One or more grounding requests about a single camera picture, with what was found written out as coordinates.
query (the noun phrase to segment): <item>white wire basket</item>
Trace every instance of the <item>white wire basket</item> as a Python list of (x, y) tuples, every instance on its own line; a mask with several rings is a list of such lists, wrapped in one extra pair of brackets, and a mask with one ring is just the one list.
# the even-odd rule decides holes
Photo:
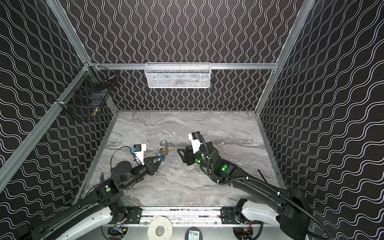
[(150, 88), (209, 88), (211, 63), (146, 63)]

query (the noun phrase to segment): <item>wavy line pattern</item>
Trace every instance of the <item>wavy line pattern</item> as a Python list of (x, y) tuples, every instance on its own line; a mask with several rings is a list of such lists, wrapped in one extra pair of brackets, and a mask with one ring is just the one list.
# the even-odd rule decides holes
[(276, 62), (303, 0), (61, 0), (93, 62)]
[(108, 108), (95, 122), (76, 122), (63, 111), (0, 194), (0, 239), (37, 225), (71, 206), (112, 120)]
[(45, 0), (0, 2), (0, 167), (82, 63)]
[(200, 89), (149, 88), (144, 71), (117, 71), (111, 96), (123, 110), (253, 111), (271, 70), (212, 71), (211, 87)]
[(260, 115), (287, 187), (338, 240), (383, 238), (383, 72), (384, 2), (318, 0)]

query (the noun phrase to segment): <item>aluminum frame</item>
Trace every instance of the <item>aluminum frame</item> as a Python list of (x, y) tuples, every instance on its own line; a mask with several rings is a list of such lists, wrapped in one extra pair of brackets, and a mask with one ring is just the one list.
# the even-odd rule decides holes
[(266, 151), (268, 153), (269, 159), (271, 160), (273, 171), (275, 172), (275, 175), (276, 175), (276, 178), (277, 178), (277, 183), (279, 183), (279, 187), (280, 188), (286, 189), (285, 183), (284, 183), (283, 178), (282, 178), (281, 173), (280, 173), (280, 170), (279, 170), (279, 168), (277, 166), (277, 162), (276, 162), (275, 156), (273, 155), (273, 151), (272, 151), (271, 145), (269, 144), (268, 137), (266, 136), (266, 133), (265, 133), (262, 121), (261, 121), (261, 119), (260, 119), (260, 117), (259, 117), (259, 115), (257, 113), (255, 113), (255, 116), (256, 116), (257, 125), (258, 125), (258, 127), (260, 129), (260, 133), (261, 133), (263, 141), (264, 141), (264, 145), (265, 145)]
[(51, 8), (61, 28), (64, 30), (65, 34), (67, 35), (69, 42), (72, 44), (74, 50), (77, 53), (77, 56), (80, 58), (80, 60), (83, 63), (90, 62), (91, 58), (88, 55), (87, 51), (85, 50), (84, 45), (81, 43), (80, 38), (77, 35), (75, 29), (73, 28), (72, 23), (69, 20), (67, 13), (65, 12), (60, 1), (46, 0), (46, 2), (48, 6)]
[(113, 102), (111, 95), (109, 95), (109, 97), (107, 99), (107, 106), (109, 107), (109, 109), (111, 110), (113, 115), (116, 115), (118, 113), (118, 108), (116, 107), (115, 103)]
[[(145, 63), (93, 63), (110, 70), (144, 70)], [(277, 63), (211, 63), (212, 70), (277, 69)]]
[(0, 192), (7, 186), (13, 175), (18, 171), (24, 163), (31, 151), (39, 143), (40, 139), (51, 127), (57, 116), (63, 110), (58, 102), (64, 102), (68, 94), (75, 89), (76, 85), (81, 81), (82, 76), (88, 72), (89, 65), (84, 64), (83, 68), (75, 76), (72, 82), (66, 87), (57, 101), (52, 104), (44, 116), (39, 120), (36, 126), (25, 137), (21, 144), (16, 148), (12, 155), (7, 159), (5, 164), (0, 168)]
[(256, 106), (256, 113), (260, 114), (261, 110), (263, 109), (269, 94), (272, 91), (273, 86), (275, 85), (277, 78), (279, 77), (281, 71), (283, 70), (283, 67), (285, 65), (285, 62), (287, 61), (293, 46), (296, 43), (297, 38), (299, 37), (299, 34), (301, 33), (301, 30), (304, 27), (305, 21), (308, 18), (309, 13), (311, 12), (313, 5), (315, 4), (316, 0), (304, 0), (299, 13), (297, 14), (296, 20), (292, 26), (291, 32), (284, 44), (283, 50), (280, 53), (280, 56), (278, 57), (277, 63), (278, 67), (277, 69), (271, 74), (264, 91), (262, 93), (262, 96), (260, 97), (259, 102)]
[[(153, 219), (159, 216), (167, 217), (173, 227), (247, 227), (248, 224), (222, 224), (221, 207), (141, 207), (139, 224), (123, 224), (123, 227), (148, 227)], [(265, 223), (264, 227), (275, 227)]]
[[(254, 235), (259, 230), (259, 226), (255, 225), (256, 227), (253, 228)], [(191, 226), (186, 227), (174, 227), (173, 233), (172, 233), (172, 239), (178, 239), (178, 240), (184, 240), (185, 239), (185, 233)], [(198, 226), (199, 230), (201, 231), (203, 235), (204, 240), (237, 240), (237, 238), (233, 234), (233, 229), (231, 227), (224, 227), (224, 225), (220, 226)], [(148, 239), (148, 233), (147, 228), (143, 227), (129, 227), (128, 232), (125, 235), (125, 239)], [(105, 238), (101, 235), (100, 231), (95, 231), (92, 235), (87, 235), (86, 239), (97, 239), (97, 240), (105, 240)], [(259, 240), (292, 240), (290, 237), (288, 237), (279, 227), (265, 227), (263, 228), (263, 232), (258, 238)]]
[(96, 152), (96, 155), (95, 157), (93, 158), (93, 161), (91, 163), (91, 166), (89, 167), (88, 169), (88, 172), (87, 172), (87, 175), (85, 176), (84, 180), (83, 180), (83, 183), (81, 184), (80, 186), (80, 189), (79, 189), (79, 192), (77, 193), (77, 196), (76, 198), (74, 199), (73, 201), (73, 204), (77, 203), (77, 201), (79, 200), (79, 198), (81, 197), (84, 189), (87, 187), (87, 185), (89, 184), (89, 181), (91, 180), (91, 177), (93, 175), (93, 172), (95, 171), (96, 169), (96, 166), (97, 166), (97, 163), (99, 162), (100, 160), (100, 157), (104, 151), (104, 148), (105, 146), (107, 145), (107, 142), (108, 142), (108, 139), (109, 139), (109, 136), (111, 135), (112, 133), (112, 130), (113, 130), (113, 127), (116, 123), (116, 120), (117, 120), (118, 116), (115, 114), (113, 117), (112, 117), (112, 120), (111, 120), (111, 123), (109, 124), (108, 126), (108, 129), (107, 131), (105, 132), (105, 135), (103, 137), (103, 140), (101, 141), (101, 144), (100, 144), (100, 147), (99, 149), (97, 150)]

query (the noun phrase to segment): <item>black wire basket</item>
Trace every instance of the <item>black wire basket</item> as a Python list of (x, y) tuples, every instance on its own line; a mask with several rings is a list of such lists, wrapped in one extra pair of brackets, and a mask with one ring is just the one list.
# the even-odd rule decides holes
[(117, 78), (112, 70), (91, 66), (61, 106), (76, 121), (96, 120), (103, 114)]

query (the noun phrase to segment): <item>wire mesh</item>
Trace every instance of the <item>wire mesh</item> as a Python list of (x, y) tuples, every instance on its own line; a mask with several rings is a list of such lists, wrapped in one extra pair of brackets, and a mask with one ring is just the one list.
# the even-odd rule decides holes
[(103, 113), (117, 73), (104, 67), (92, 66), (61, 106), (75, 120), (96, 120)]
[(145, 64), (144, 74), (150, 88), (209, 88), (211, 63)]

